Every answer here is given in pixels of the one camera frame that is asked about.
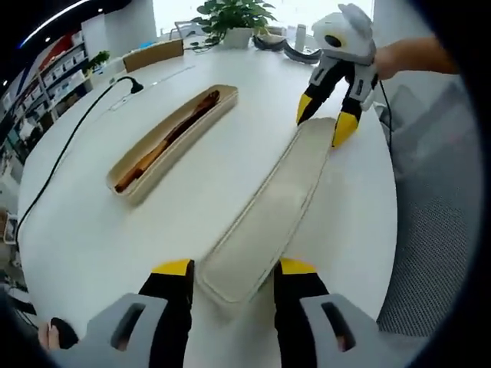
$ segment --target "green leaves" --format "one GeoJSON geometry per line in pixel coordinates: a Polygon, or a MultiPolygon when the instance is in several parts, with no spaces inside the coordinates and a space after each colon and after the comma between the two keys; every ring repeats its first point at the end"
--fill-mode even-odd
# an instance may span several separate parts
{"type": "Polygon", "coordinates": [[[268,20],[276,18],[267,9],[275,8],[264,0],[207,0],[197,8],[197,11],[206,15],[205,18],[196,17],[192,21],[202,26],[208,34],[206,44],[212,47],[218,44],[227,30],[232,28],[254,28],[256,31],[265,29],[268,20]]]}

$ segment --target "wooden item in tray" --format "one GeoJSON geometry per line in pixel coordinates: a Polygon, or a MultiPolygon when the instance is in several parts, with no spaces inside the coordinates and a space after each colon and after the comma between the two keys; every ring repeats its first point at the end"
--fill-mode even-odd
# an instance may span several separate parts
{"type": "Polygon", "coordinates": [[[238,101],[237,87],[216,84],[187,101],[131,147],[107,174],[107,187],[130,205],[153,187],[238,101]]]}
{"type": "Polygon", "coordinates": [[[170,146],[180,135],[188,130],[196,121],[210,111],[218,103],[220,92],[214,90],[206,96],[201,103],[194,109],[190,117],[177,124],[157,147],[152,149],[147,155],[143,156],[138,163],[115,185],[116,192],[123,192],[134,180],[140,178],[152,163],[170,146]]]}

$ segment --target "white wall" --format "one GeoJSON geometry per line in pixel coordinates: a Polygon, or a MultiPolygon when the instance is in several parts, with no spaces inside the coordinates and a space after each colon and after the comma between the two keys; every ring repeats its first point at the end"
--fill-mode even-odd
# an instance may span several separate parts
{"type": "Polygon", "coordinates": [[[125,8],[105,15],[105,26],[111,57],[156,41],[153,0],[133,0],[125,8]]]}
{"type": "Polygon", "coordinates": [[[99,54],[100,51],[109,50],[104,14],[93,17],[88,21],[84,21],[81,25],[81,29],[89,60],[99,54]]]}
{"type": "MultiPolygon", "coordinates": [[[[408,0],[374,0],[374,40],[377,47],[385,46],[403,38],[425,37],[433,32],[424,23],[408,0]]],[[[430,72],[405,71],[384,82],[389,100],[397,96],[397,105],[406,103],[407,113],[414,118],[429,108],[457,76],[430,72]]],[[[384,102],[381,91],[376,100],[384,102]]]]}

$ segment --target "window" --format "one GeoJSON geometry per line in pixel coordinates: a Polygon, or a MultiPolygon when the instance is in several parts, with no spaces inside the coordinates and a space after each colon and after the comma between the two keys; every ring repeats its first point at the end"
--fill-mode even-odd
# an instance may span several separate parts
{"type": "MultiPolygon", "coordinates": [[[[310,28],[318,19],[332,12],[338,11],[338,2],[330,0],[265,0],[276,7],[272,9],[273,15],[281,25],[304,24],[310,28]]],[[[353,2],[372,18],[373,0],[346,0],[353,2]]],[[[157,35],[160,32],[167,33],[174,27],[175,21],[189,21],[198,16],[196,8],[202,5],[204,0],[153,0],[153,13],[157,27],[157,35]]]]}

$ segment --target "gray carpet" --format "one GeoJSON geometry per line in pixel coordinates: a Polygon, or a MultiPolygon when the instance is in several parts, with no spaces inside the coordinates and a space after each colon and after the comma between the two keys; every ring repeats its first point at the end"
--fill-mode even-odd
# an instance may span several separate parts
{"type": "MultiPolygon", "coordinates": [[[[449,115],[443,107],[442,111],[427,120],[451,117],[456,119],[455,127],[472,123],[462,113],[449,115]]],[[[442,127],[448,127],[446,121],[442,127]]],[[[397,248],[377,321],[382,331],[430,336],[450,312],[465,278],[479,231],[483,173],[476,130],[455,136],[434,151],[431,140],[426,140],[430,149],[425,151],[418,137],[414,152],[404,152],[401,160],[394,142],[397,248]],[[416,161],[414,157],[419,159],[422,152],[426,156],[416,161]]]]}

